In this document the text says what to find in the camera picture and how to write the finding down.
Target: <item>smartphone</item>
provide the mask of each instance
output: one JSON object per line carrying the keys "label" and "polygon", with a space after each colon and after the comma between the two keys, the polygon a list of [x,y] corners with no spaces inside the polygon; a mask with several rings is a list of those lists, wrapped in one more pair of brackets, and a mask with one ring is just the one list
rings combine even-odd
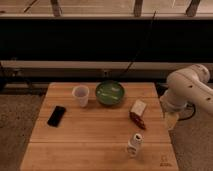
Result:
{"label": "smartphone", "polygon": [[47,121],[47,124],[50,126],[57,127],[59,125],[59,122],[64,115],[66,111],[65,107],[62,106],[56,106],[52,115],[50,116],[49,120]]}

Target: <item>white bottle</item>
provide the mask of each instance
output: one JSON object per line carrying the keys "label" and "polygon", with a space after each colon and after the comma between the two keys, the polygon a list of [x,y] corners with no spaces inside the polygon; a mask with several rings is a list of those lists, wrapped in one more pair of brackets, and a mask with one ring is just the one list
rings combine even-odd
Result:
{"label": "white bottle", "polygon": [[139,133],[134,134],[132,138],[128,141],[127,152],[130,157],[137,156],[141,148],[141,143],[142,143],[142,136]]}

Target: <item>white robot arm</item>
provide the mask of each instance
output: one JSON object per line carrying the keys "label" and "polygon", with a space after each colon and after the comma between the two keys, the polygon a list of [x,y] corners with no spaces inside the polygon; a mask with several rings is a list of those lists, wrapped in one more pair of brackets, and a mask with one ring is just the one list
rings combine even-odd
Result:
{"label": "white robot arm", "polygon": [[179,112],[189,101],[213,114],[213,89],[206,85],[209,79],[209,70],[200,64],[172,72],[167,77],[169,89],[160,98],[163,109]]}

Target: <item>gray floor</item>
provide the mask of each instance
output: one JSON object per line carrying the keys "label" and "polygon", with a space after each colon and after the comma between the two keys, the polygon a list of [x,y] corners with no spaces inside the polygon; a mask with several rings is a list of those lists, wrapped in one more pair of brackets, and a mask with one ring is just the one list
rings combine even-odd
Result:
{"label": "gray floor", "polygon": [[17,171],[43,96],[0,95],[0,171]]}
{"label": "gray floor", "polygon": [[[44,96],[0,95],[0,171],[17,171]],[[181,171],[213,170],[213,116],[197,111],[170,131]]]}

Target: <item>floor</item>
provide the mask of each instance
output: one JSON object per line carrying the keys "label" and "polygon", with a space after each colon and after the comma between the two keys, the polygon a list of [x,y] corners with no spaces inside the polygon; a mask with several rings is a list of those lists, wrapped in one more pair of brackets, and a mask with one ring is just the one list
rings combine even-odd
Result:
{"label": "floor", "polygon": [[[44,95],[0,95],[1,171],[19,170],[43,99]],[[180,171],[213,170],[213,116],[197,109],[191,120],[178,122],[170,136]]]}
{"label": "floor", "polygon": [[[0,11],[23,13],[32,0],[1,0]],[[63,14],[132,14],[135,0],[58,0]],[[191,0],[143,0],[143,13],[184,14]],[[213,1],[202,0],[198,13],[213,13]],[[49,0],[38,0],[27,14],[51,14]]]}

